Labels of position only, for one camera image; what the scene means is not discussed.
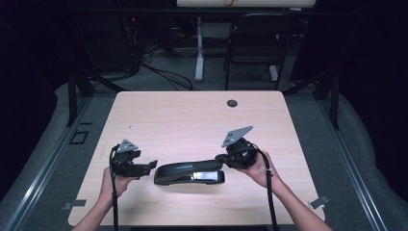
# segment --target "wooden table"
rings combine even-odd
[[[231,108],[228,100],[236,100]],[[244,137],[269,152],[283,180],[307,204],[318,198],[279,91],[139,91],[121,92],[109,114],[69,223],[75,225],[99,194],[102,171],[113,146],[127,139],[140,147],[135,164],[158,160],[158,167],[177,162],[212,160],[225,153],[221,144],[231,130],[253,126]],[[120,225],[265,225],[271,224],[267,190],[246,175],[224,166],[225,183],[157,186],[155,169],[132,182],[118,199]],[[293,223],[274,197],[279,224]],[[315,210],[324,219],[321,208]],[[110,211],[102,225],[112,225]]]

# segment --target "person's left hand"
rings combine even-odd
[[[121,196],[127,190],[129,183],[133,180],[139,180],[139,177],[123,177],[117,175],[115,177],[116,195]],[[113,191],[111,171],[106,167],[103,171],[102,186],[99,196],[111,196]]]

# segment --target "person's right hand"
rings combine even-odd
[[[274,186],[277,186],[282,180],[276,171],[275,166],[273,165],[272,161],[270,160],[270,156],[267,152],[264,152],[269,161],[269,167],[272,173],[272,190],[275,189]],[[251,177],[258,185],[266,188],[267,187],[267,167],[265,166],[264,158],[262,154],[258,152],[256,162],[253,166],[247,169],[237,169],[240,172],[245,173],[249,177]]]

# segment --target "metal bracket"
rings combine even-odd
[[[63,210],[71,210],[72,207],[84,207],[87,203],[86,200],[73,200],[71,203],[64,203]]]
[[[231,144],[234,144],[236,141],[241,139],[246,133],[251,131],[252,128],[253,126],[248,126],[248,127],[240,128],[240,129],[229,132],[227,136],[225,137],[224,142],[222,143],[221,147],[226,147]]]
[[[317,199],[317,200],[315,200],[313,202],[309,202],[309,207],[311,209],[314,209],[314,210],[316,210],[317,208],[320,208],[320,207],[323,208],[324,204],[329,202],[329,201],[330,201],[329,197],[327,197],[327,195],[324,195],[321,198],[319,198],[319,199]]]
[[[117,153],[127,152],[127,151],[134,151],[139,147],[128,140],[123,140],[120,146],[117,148]]]

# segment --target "hand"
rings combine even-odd
[[[272,171],[272,191],[275,192],[276,187],[281,185],[282,179],[280,178],[278,172],[276,171],[275,166],[270,159],[270,156],[267,152],[264,152],[269,161],[269,167]],[[251,177],[258,185],[266,188],[267,187],[267,167],[265,166],[264,158],[260,152],[257,154],[257,159],[255,164],[247,169],[238,169],[238,171],[245,173]]]
[[[129,183],[133,180],[139,180],[139,177],[123,177],[117,175],[115,177],[117,196],[121,196],[127,190]],[[113,191],[114,188],[112,187],[111,171],[108,167],[106,167],[103,171],[102,186],[99,197],[112,196]]]

